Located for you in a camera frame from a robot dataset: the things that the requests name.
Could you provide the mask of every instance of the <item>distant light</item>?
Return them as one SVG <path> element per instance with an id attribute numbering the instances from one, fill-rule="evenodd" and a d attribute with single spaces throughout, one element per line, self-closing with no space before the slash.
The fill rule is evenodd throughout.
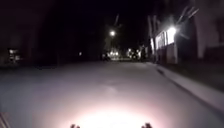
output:
<path id="1" fill-rule="evenodd" d="M 177 30 L 175 27 L 170 27 L 167 30 L 168 44 L 174 43 L 174 37 L 175 37 L 176 32 L 177 32 Z"/>
<path id="2" fill-rule="evenodd" d="M 10 53 L 10 54 L 13 54 L 13 53 L 15 53 L 15 50 L 10 49 L 10 50 L 9 50 L 9 53 Z"/>
<path id="3" fill-rule="evenodd" d="M 118 53 L 118 52 L 115 52 L 115 55 L 116 55 L 116 56 L 118 56 L 118 55 L 119 55 L 119 53 Z"/>
<path id="4" fill-rule="evenodd" d="M 21 59 L 20 56 L 15 57 L 15 60 L 17 60 L 17 61 L 20 60 L 20 59 Z"/>
<path id="5" fill-rule="evenodd" d="M 114 37 L 116 35 L 116 32 L 114 30 L 110 31 L 110 36 Z"/>

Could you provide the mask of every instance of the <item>bright light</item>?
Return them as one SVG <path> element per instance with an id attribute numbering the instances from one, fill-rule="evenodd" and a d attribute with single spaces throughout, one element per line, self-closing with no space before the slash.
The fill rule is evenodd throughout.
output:
<path id="1" fill-rule="evenodd" d="M 111 51 L 111 52 L 110 52 L 110 55 L 114 55 L 114 52 Z"/>
<path id="2" fill-rule="evenodd" d="M 175 37 L 176 32 L 177 32 L 177 30 L 175 27 L 170 27 L 167 30 L 168 44 L 174 43 L 174 37 Z"/>
<path id="3" fill-rule="evenodd" d="M 110 31 L 110 36 L 115 36 L 116 32 L 114 30 Z"/>
<path id="4" fill-rule="evenodd" d="M 77 121 L 81 128 L 140 128 L 145 119 L 124 111 L 99 111 Z"/>

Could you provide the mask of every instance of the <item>asphalt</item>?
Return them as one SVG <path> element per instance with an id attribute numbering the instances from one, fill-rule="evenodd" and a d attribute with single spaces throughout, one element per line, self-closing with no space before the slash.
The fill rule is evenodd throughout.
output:
<path id="1" fill-rule="evenodd" d="M 11 128 L 223 128 L 208 107 L 153 65 L 86 63 L 2 74 L 0 109 Z"/>

